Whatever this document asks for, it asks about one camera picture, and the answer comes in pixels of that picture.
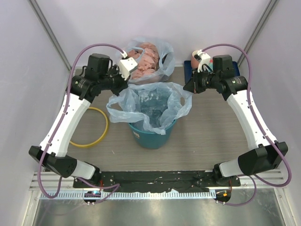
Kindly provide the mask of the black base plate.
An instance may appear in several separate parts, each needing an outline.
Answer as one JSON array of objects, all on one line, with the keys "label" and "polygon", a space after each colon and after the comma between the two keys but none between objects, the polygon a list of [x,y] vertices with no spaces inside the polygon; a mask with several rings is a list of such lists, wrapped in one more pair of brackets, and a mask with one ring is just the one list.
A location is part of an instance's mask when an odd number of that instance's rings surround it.
[{"label": "black base plate", "polygon": [[173,189],[180,193],[207,192],[208,187],[238,187],[236,176],[218,178],[213,172],[205,170],[182,171],[103,171],[95,181],[95,186],[109,187],[120,184],[120,193],[163,193]]}]

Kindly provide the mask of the aluminium frame rail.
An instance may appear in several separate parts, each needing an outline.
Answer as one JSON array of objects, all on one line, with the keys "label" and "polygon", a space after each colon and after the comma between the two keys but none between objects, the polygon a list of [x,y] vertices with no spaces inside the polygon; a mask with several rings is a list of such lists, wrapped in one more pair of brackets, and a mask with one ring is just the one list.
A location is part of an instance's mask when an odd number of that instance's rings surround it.
[{"label": "aluminium frame rail", "polygon": [[[275,170],[270,170],[264,173],[258,174],[260,178],[263,180],[266,180],[272,184],[282,184],[284,183],[284,177],[279,169]],[[55,173],[52,172],[43,172],[41,174],[41,181],[42,185],[45,190],[50,191],[50,190],[56,190],[57,185],[59,182],[59,176]],[[235,187],[236,184],[239,182],[241,186],[249,186],[251,187],[253,185],[252,180],[256,182],[259,187],[267,187],[268,185],[262,181],[260,181],[256,176],[236,176],[234,178],[233,182],[227,182],[224,187],[227,187],[228,185],[232,185],[232,187]],[[72,189],[75,187],[75,182],[79,182],[79,179],[74,179],[73,177],[68,177],[68,178],[63,178],[61,181],[61,189],[66,190],[66,189]],[[197,185],[204,186],[205,188],[217,188],[218,185],[214,185],[212,181],[209,179],[199,179],[198,182],[196,183]],[[40,187],[38,184],[38,177],[37,177],[37,172],[34,173],[32,181],[30,183],[29,187],[30,191],[39,191]]]}]

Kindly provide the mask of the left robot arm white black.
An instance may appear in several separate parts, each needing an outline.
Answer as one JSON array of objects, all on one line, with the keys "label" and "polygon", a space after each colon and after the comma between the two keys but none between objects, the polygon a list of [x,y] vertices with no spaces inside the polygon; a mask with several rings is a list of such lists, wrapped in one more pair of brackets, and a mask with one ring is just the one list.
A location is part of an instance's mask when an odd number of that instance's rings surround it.
[{"label": "left robot arm white black", "polygon": [[42,167],[67,178],[80,177],[88,187],[100,183],[98,167],[67,155],[71,137],[85,111],[103,90],[114,95],[128,87],[130,74],[137,68],[137,62],[124,57],[116,65],[109,56],[91,54],[80,75],[71,79],[69,93],[64,96],[62,107],[44,140],[38,146],[31,146],[29,155]]}]

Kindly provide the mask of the light blue plastic bag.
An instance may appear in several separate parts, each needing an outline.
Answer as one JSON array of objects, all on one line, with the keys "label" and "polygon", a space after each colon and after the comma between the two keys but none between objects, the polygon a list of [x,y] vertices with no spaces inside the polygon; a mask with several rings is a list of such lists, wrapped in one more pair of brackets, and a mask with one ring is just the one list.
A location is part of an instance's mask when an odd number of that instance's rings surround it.
[{"label": "light blue plastic bag", "polygon": [[164,135],[168,126],[188,115],[192,93],[174,82],[130,84],[119,96],[111,96],[106,108],[113,123],[131,123],[139,130]]}]

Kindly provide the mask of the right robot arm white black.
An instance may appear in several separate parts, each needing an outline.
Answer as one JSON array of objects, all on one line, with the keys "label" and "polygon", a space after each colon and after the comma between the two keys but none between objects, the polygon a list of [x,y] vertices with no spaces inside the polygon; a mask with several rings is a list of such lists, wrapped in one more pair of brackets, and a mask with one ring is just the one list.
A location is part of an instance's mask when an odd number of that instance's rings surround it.
[{"label": "right robot arm white black", "polygon": [[248,152],[234,160],[216,164],[213,182],[223,186],[232,176],[252,176],[277,168],[288,146],[286,142],[278,142],[266,126],[252,93],[247,90],[246,78],[235,74],[232,57],[210,57],[201,50],[195,51],[193,57],[198,66],[192,70],[191,78],[183,89],[194,94],[215,89],[221,94],[240,122],[249,148]]}]

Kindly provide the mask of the plastic bag with pink trash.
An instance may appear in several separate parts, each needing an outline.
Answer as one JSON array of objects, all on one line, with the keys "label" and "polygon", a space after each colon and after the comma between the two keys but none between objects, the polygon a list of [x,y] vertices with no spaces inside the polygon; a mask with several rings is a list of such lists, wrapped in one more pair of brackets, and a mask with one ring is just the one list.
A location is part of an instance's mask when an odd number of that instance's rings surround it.
[{"label": "plastic bag with pink trash", "polygon": [[125,47],[125,52],[138,63],[128,81],[131,84],[165,82],[174,72],[174,48],[165,40],[136,37]]}]

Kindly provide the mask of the dark blue tray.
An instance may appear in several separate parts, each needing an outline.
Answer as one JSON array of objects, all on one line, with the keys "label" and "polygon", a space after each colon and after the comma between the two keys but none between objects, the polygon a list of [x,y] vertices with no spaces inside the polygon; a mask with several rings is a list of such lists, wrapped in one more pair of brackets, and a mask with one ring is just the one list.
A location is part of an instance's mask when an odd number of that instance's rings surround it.
[{"label": "dark blue tray", "polygon": [[[240,76],[240,71],[237,62],[233,61],[232,65],[235,71],[235,76]],[[184,66],[184,80],[186,84],[191,79],[191,75],[192,75],[191,61],[189,60],[184,61],[183,66]]]}]

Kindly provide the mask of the pink ceramic mug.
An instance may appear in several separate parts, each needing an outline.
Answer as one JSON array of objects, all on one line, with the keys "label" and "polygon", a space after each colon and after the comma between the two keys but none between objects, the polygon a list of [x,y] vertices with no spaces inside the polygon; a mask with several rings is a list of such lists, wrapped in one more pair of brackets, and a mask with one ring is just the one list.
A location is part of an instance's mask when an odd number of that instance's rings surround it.
[{"label": "pink ceramic mug", "polygon": [[191,60],[190,60],[192,69],[198,69],[199,63],[202,60],[201,55],[202,55],[201,49],[192,52]]}]

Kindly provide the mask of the teal trash bin yellow rim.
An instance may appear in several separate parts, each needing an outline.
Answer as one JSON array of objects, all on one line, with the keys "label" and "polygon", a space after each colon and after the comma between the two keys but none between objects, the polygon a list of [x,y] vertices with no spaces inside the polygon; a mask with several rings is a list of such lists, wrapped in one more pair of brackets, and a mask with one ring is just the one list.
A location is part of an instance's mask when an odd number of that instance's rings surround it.
[{"label": "teal trash bin yellow rim", "polygon": [[147,149],[159,149],[164,146],[169,140],[176,122],[177,120],[174,120],[173,123],[166,128],[165,135],[140,130],[136,128],[132,123],[129,123],[128,125],[131,129],[134,140],[139,146]]}]

